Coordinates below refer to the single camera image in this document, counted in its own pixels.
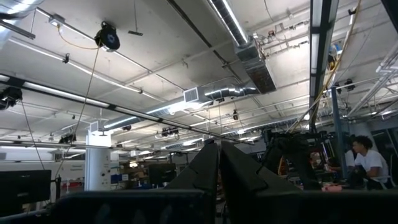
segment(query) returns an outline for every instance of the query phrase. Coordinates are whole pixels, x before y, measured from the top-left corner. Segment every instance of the cable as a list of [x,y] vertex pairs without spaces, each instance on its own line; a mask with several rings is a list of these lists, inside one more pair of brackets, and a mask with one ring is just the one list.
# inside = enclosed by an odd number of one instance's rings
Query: cable
[[[318,102],[320,101],[320,99],[321,99],[321,97],[322,97],[322,95],[323,95],[323,92],[324,92],[324,91],[326,90],[326,88],[329,86],[330,81],[331,81],[331,79],[332,79],[332,77],[333,77],[333,74],[336,72],[337,68],[338,68],[339,65],[340,65],[341,58],[343,57],[343,54],[345,53],[345,50],[346,50],[346,48],[347,48],[348,42],[349,42],[349,40],[350,40],[351,34],[352,34],[352,32],[353,32],[353,29],[354,29],[354,26],[355,26],[355,23],[356,23],[356,19],[358,18],[360,6],[361,6],[361,1],[362,1],[362,0],[358,0],[358,3],[357,3],[357,5],[356,5],[357,11],[356,11],[356,13],[355,13],[353,23],[351,24],[351,27],[349,28],[348,35],[347,35],[348,38],[347,38],[346,42],[345,42],[344,45],[343,45],[343,48],[342,48],[342,51],[341,51],[341,55],[338,57],[338,60],[337,60],[337,62],[336,62],[335,67],[333,68],[333,70],[329,72],[330,76],[328,77],[328,80],[327,80],[326,83],[324,84],[322,90],[319,92],[317,98],[314,100],[313,105],[310,107],[310,109],[311,109],[314,105],[316,105],[314,111],[318,111],[318,107],[319,107]],[[310,117],[309,121],[311,121],[312,119],[314,119],[314,116],[316,116],[316,113],[311,114],[311,117]],[[293,128],[291,129],[290,132],[293,132],[293,131],[297,128],[297,126],[300,124],[300,122],[301,122],[302,120],[303,120],[303,116],[302,116],[300,119],[298,119],[298,120],[295,122],[295,124],[292,125]]]
[[27,125],[27,128],[28,128],[28,130],[29,130],[29,134],[30,134],[30,136],[31,136],[31,138],[32,138],[32,142],[33,142],[33,145],[34,145],[34,147],[35,147],[37,156],[39,157],[39,161],[40,161],[40,164],[41,164],[42,167],[43,167],[43,170],[45,170],[42,157],[40,156],[39,149],[37,148],[35,138],[33,137],[32,128],[30,128],[29,119],[28,119],[28,117],[27,117],[27,113],[26,113],[26,110],[25,110],[24,101],[23,101],[22,99],[21,99],[21,105],[22,105],[22,109],[24,110],[26,125]]
[[[378,12],[378,14],[377,14],[377,17],[379,17],[379,15],[380,15],[381,8],[382,8],[382,6],[380,6],[380,8],[379,8],[379,12]],[[346,69],[343,71],[343,73],[341,73],[341,75],[338,77],[338,79],[337,79],[336,82],[338,82],[338,81],[343,77],[343,75],[348,71],[348,69],[350,68],[350,66],[354,63],[354,61],[356,60],[356,58],[359,56],[359,53],[361,53],[363,47],[365,46],[365,43],[368,41],[368,39],[369,39],[369,37],[370,37],[370,35],[371,35],[371,33],[372,33],[372,31],[373,31],[375,25],[376,25],[376,21],[377,21],[377,19],[375,19],[375,20],[373,21],[373,25],[372,25],[372,27],[371,27],[371,29],[370,29],[368,35],[366,36],[364,42],[362,43],[361,48],[359,48],[359,50],[358,50],[358,52],[356,53],[355,57],[352,59],[352,61],[349,63],[349,65],[346,67]]]
[[57,30],[58,30],[58,35],[61,37],[61,39],[63,40],[63,41],[65,41],[67,44],[69,44],[69,45],[72,45],[72,46],[74,46],[74,47],[78,47],[78,48],[80,48],[80,49],[86,49],[86,50],[97,50],[97,49],[100,49],[101,47],[82,47],[82,46],[79,46],[79,45],[76,45],[76,44],[73,44],[73,43],[71,43],[71,42],[69,42],[69,41],[67,41],[63,36],[62,36],[62,34],[61,34],[61,26],[57,26]]
[[273,20],[272,17],[271,17],[271,14],[269,13],[269,10],[268,10],[267,0],[264,0],[264,5],[266,6],[266,11],[267,11],[267,13],[268,13],[269,18],[271,19],[272,22],[274,22],[274,20]]
[[[235,103],[233,98],[232,98],[232,102],[234,103],[235,111],[238,112],[238,109],[236,107],[236,103]],[[242,127],[242,130],[243,130],[244,128],[243,128],[242,120],[241,120],[241,118],[238,118],[238,119],[239,119],[239,122],[241,123],[241,127]],[[248,140],[248,134],[245,132],[244,135],[245,135],[246,140]]]
[[[96,55],[95,55],[94,65],[93,65],[93,70],[92,70],[92,72],[91,72],[90,81],[88,82],[88,87],[87,87],[87,92],[86,92],[85,100],[84,100],[84,102],[83,102],[83,107],[81,108],[81,112],[80,112],[79,119],[78,119],[77,124],[76,124],[75,132],[73,133],[73,137],[76,136],[76,132],[77,132],[77,129],[79,128],[79,124],[80,124],[81,117],[83,116],[83,112],[84,112],[84,110],[85,110],[85,106],[86,106],[88,94],[89,94],[89,92],[90,92],[91,82],[93,81],[93,77],[94,77],[94,71],[95,71],[95,66],[96,66],[96,64],[97,64],[97,59],[98,59],[98,54],[99,54],[99,52],[100,52],[100,48],[97,48],[97,53],[96,53]],[[73,140],[70,141],[70,146],[68,147],[68,149],[67,149],[67,151],[66,151],[66,154],[68,154],[70,148],[72,147],[72,144],[73,144]],[[57,169],[57,171],[56,171],[56,173],[55,173],[55,176],[58,176],[58,173],[60,172],[60,169],[62,168],[62,165],[63,165],[63,162],[64,162],[64,161],[65,161],[64,159],[61,161],[61,164],[60,164],[59,168]]]

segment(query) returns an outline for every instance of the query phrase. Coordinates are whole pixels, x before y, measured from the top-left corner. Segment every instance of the white ceiling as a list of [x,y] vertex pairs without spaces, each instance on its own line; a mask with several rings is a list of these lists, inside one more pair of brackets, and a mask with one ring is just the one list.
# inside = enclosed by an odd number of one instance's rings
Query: white ceiling
[[[249,80],[241,63],[237,62],[231,39],[214,16],[206,0],[176,0],[176,2],[206,39],[215,46],[212,50],[217,50],[227,62],[231,63],[231,68],[237,75],[235,78],[242,81]],[[281,19],[283,19],[284,27],[309,19],[309,13],[299,14],[293,19],[289,19],[287,15],[288,11],[295,14],[295,12],[309,8],[309,0],[267,0],[269,15],[264,0],[229,0],[229,3],[241,25],[247,31],[257,32],[260,35],[267,36],[269,31],[275,30],[274,25],[265,25]],[[355,5],[355,0],[340,0],[340,7]],[[138,31],[144,34],[142,37],[127,33],[129,30],[135,29],[133,1],[120,0],[114,4],[105,0],[47,0],[40,7],[51,14],[63,16],[68,24],[91,37],[100,29],[102,21],[114,24],[121,40],[119,52],[144,67],[157,71],[156,74],[170,81],[167,82],[155,74],[146,75],[146,69],[115,54],[100,50],[95,67],[97,75],[119,85],[142,88],[156,100],[135,91],[111,85],[98,78],[94,78],[91,84],[88,94],[90,98],[126,108],[143,110],[158,105],[162,101],[182,96],[182,89],[186,90],[223,78],[226,79],[217,84],[236,83],[234,74],[223,68],[222,62],[167,4],[166,0],[136,0],[137,25]],[[347,78],[354,82],[376,78],[375,69],[397,41],[397,33],[379,1],[363,0],[361,9],[363,10],[359,13],[353,35],[336,74],[336,80],[340,83],[344,83]],[[30,30],[32,17],[33,15],[26,17],[19,26]],[[24,43],[25,47],[8,42],[0,54],[0,69],[28,80],[85,95],[90,80],[89,73],[28,49],[26,46],[41,49],[43,52],[60,57],[70,53],[71,61],[86,67],[89,71],[93,68],[96,51],[80,49],[63,41],[57,29],[48,23],[48,18],[40,13],[35,16],[32,30],[36,35],[35,40],[28,40],[18,34],[13,34],[14,40],[20,39],[19,42]],[[340,10],[333,40],[344,40],[348,30],[349,15],[346,9]],[[279,40],[265,45],[264,50],[267,53],[273,53],[286,48],[287,44],[284,42],[291,46],[306,41],[308,40],[307,31],[308,27],[305,26],[278,35]],[[70,29],[63,28],[62,36],[74,44],[95,47],[91,40]],[[220,105],[215,103],[210,110],[202,108],[192,111],[191,114],[196,113],[204,118],[217,118],[220,115],[232,114],[235,109],[241,113],[240,121],[234,121],[229,116],[225,116],[221,123],[227,127],[223,127],[222,130],[215,124],[211,124],[209,127],[208,123],[197,127],[210,128],[214,132],[225,132],[228,128],[241,128],[303,113],[308,108],[309,45],[304,44],[300,48],[274,54],[269,57],[267,64],[274,74],[277,91],[253,98],[238,98],[235,99],[235,102],[227,99]],[[389,88],[398,91],[397,85],[394,85],[396,82],[398,80],[391,80],[392,85]],[[341,97],[343,100],[348,100],[349,104],[353,106],[372,85],[371,82],[357,85],[350,94],[343,91]],[[390,100],[395,97],[395,92],[387,93],[387,91],[382,89],[376,98],[384,96],[383,99]],[[50,133],[55,133],[54,137],[57,141],[57,136],[68,131],[68,129],[59,130],[75,123],[76,120],[72,120],[72,115],[75,114],[77,117],[82,107],[78,103],[28,91],[24,91],[24,105],[29,115],[33,135],[42,141],[48,141]],[[29,139],[29,129],[21,104],[1,113],[0,135],[2,138],[16,138],[21,135],[23,138]],[[86,122],[121,116],[112,111],[100,111],[98,108],[90,106],[85,107],[83,114],[82,120]],[[191,114],[179,112],[167,117],[185,124],[203,121]],[[80,125],[78,140],[81,142],[85,140],[86,126],[86,123]],[[159,142],[158,139],[155,139],[154,134],[162,127],[164,125],[150,121],[137,123],[133,126],[132,131],[116,133],[113,136],[113,141],[134,140],[126,145],[139,147],[149,147],[151,143],[156,143],[160,147],[175,142],[174,138],[168,139],[167,142]],[[181,131],[181,139],[191,138],[195,135],[197,134]]]

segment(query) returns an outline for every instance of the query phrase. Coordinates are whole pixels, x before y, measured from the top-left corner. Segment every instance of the metal duct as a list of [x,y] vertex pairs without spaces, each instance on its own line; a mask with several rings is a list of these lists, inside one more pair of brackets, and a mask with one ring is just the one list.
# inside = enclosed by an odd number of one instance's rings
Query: metal duct
[[[204,105],[220,98],[254,94],[259,94],[259,91],[254,86],[253,82],[225,86],[198,86],[191,90],[184,91],[184,96],[182,97],[145,109],[144,113],[154,116],[165,116],[173,114],[176,111],[188,109],[191,107],[190,104],[192,103],[195,103],[196,105]],[[122,128],[140,121],[144,121],[144,119],[133,116],[122,116],[108,121],[107,124],[104,125],[104,128]]]
[[242,62],[255,87],[261,94],[276,90],[272,75],[266,66],[264,52],[243,30],[227,0],[207,0],[234,40],[236,55]]
[[246,47],[249,44],[249,37],[244,29],[239,25],[238,20],[232,12],[226,0],[207,0],[217,16],[221,19],[225,29],[233,38],[238,48]]
[[[16,26],[18,22],[28,16],[42,4],[44,0],[1,0],[0,20]],[[0,50],[11,36],[11,31],[0,26]]]

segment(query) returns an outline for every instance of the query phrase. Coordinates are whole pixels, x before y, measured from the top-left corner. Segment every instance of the yellow cable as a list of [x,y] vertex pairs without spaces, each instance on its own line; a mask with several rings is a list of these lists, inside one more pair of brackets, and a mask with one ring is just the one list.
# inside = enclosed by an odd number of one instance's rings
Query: yellow cable
[[69,45],[72,45],[72,46],[74,46],[74,47],[78,47],[78,48],[80,48],[80,49],[86,49],[86,50],[97,50],[97,49],[100,48],[100,47],[95,47],[95,48],[94,48],[94,47],[82,47],[82,46],[73,44],[73,43],[67,41],[67,40],[62,36],[62,34],[61,34],[61,27],[60,27],[60,26],[57,26],[57,30],[58,30],[58,34],[59,34],[59,36],[61,37],[61,39],[62,39],[63,41],[65,41],[65,42],[66,42],[67,44],[69,44]]
[[[352,34],[352,32],[353,32],[354,25],[355,25],[355,23],[356,23],[356,19],[358,18],[360,6],[361,6],[361,1],[362,1],[362,0],[358,0],[358,3],[357,3],[357,5],[356,5],[356,13],[355,13],[355,16],[354,16],[354,21],[353,21],[351,27],[349,28],[349,31],[348,31],[348,38],[347,38],[347,41],[344,43],[343,49],[342,49],[342,51],[341,51],[341,55],[338,57],[337,62],[336,62],[336,65],[335,65],[335,67],[333,68],[333,70],[332,70],[332,71],[329,71],[330,76],[328,77],[328,80],[327,80],[326,83],[324,84],[324,86],[323,86],[323,88],[322,88],[322,91],[319,92],[319,95],[318,95],[317,98],[314,100],[314,102],[318,101],[318,100],[322,97],[323,92],[326,90],[326,88],[327,88],[327,87],[329,86],[329,84],[330,84],[330,81],[331,81],[331,78],[333,77],[333,74],[336,72],[337,68],[338,68],[339,65],[340,65],[341,58],[343,57],[343,54],[345,53],[345,50],[346,50],[346,48],[347,48],[347,46],[348,46],[348,42],[349,42],[350,37],[351,37],[351,34]],[[319,103],[317,103],[317,105],[315,106],[315,111],[318,111],[318,107],[319,107]],[[313,119],[313,117],[316,116],[316,115],[317,115],[317,113],[313,113],[313,114],[311,115],[309,121],[311,121],[311,120]],[[297,128],[297,126],[300,124],[301,120],[303,120],[303,118],[296,122],[296,124],[294,125],[294,127],[291,129],[290,132],[293,132],[293,131]]]

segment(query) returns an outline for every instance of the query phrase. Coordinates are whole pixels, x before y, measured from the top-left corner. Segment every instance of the metal pole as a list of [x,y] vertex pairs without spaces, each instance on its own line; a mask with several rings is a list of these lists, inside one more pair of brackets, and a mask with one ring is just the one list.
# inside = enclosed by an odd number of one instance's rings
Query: metal pole
[[336,94],[336,87],[333,86],[331,88],[331,102],[333,105],[333,122],[335,124],[335,131],[337,135],[337,141],[338,145],[336,147],[336,152],[338,154],[338,157],[340,159],[340,167],[341,171],[343,173],[343,178],[348,177],[348,171],[347,171],[347,164],[346,164],[346,157],[345,157],[345,150],[344,150],[344,140],[343,140],[343,132],[341,130],[341,121],[340,121],[340,115],[338,112],[338,102],[337,102],[337,94]]

